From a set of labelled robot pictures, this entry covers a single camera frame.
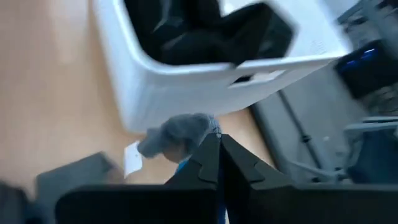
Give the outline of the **black box with blue light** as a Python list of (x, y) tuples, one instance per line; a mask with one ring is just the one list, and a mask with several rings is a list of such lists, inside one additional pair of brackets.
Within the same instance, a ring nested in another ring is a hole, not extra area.
[(354, 99), (398, 82), (398, 59), (381, 40), (374, 40), (338, 59), (335, 72)]

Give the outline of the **white woven-pattern plastic basket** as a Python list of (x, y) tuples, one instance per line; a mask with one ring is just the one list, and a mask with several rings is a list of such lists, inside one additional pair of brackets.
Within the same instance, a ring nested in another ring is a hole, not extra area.
[(223, 115), (246, 108), (351, 52), (324, 0), (265, 0), (295, 30), (286, 57), (171, 66), (139, 45), (123, 0), (93, 0), (99, 39), (119, 117), (143, 133), (186, 113)]

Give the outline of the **white paper tag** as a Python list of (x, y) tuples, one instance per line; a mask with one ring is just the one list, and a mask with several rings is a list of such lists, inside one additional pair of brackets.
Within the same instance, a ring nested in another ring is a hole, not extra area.
[(139, 141), (124, 148), (124, 178), (126, 179), (133, 172), (142, 169), (142, 154), (138, 151)]

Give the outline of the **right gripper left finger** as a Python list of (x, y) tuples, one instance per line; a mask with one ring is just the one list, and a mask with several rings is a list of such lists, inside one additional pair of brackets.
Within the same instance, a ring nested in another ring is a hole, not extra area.
[(86, 185), (56, 203), (56, 224), (217, 224), (220, 139), (209, 134), (160, 185)]

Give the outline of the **dark grey garment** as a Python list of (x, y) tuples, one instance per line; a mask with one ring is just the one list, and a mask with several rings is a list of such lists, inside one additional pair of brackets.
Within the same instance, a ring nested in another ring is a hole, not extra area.
[(48, 170), (35, 179), (38, 199), (57, 198), (82, 185), (122, 182), (124, 182), (123, 170), (104, 152), (97, 152)]

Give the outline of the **office chair with grey base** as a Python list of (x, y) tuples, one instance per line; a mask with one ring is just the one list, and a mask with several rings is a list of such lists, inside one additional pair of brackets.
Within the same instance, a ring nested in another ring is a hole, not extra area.
[(289, 163), (314, 175), (314, 182), (398, 185), (398, 116), (370, 116), (345, 127), (348, 154), (335, 170)]

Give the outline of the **black Puma garment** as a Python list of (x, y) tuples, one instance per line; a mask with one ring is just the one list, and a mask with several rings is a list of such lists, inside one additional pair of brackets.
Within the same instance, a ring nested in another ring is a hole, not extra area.
[(144, 52), (168, 65), (282, 58), (294, 28), (268, 4), (227, 15), (218, 0), (124, 0)]

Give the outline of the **grey sock with blue toe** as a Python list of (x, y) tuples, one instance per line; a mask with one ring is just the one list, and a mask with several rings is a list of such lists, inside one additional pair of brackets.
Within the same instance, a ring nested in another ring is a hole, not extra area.
[(147, 159), (163, 154), (166, 159), (183, 169), (196, 148), (208, 134), (221, 138), (222, 130), (213, 116), (203, 113), (181, 114), (167, 120), (158, 128), (150, 129), (137, 144), (137, 151)]

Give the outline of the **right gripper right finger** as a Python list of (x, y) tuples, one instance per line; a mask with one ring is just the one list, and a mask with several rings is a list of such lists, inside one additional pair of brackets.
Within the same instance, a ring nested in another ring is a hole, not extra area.
[(398, 224), (398, 185), (299, 184), (221, 138), (230, 224)]

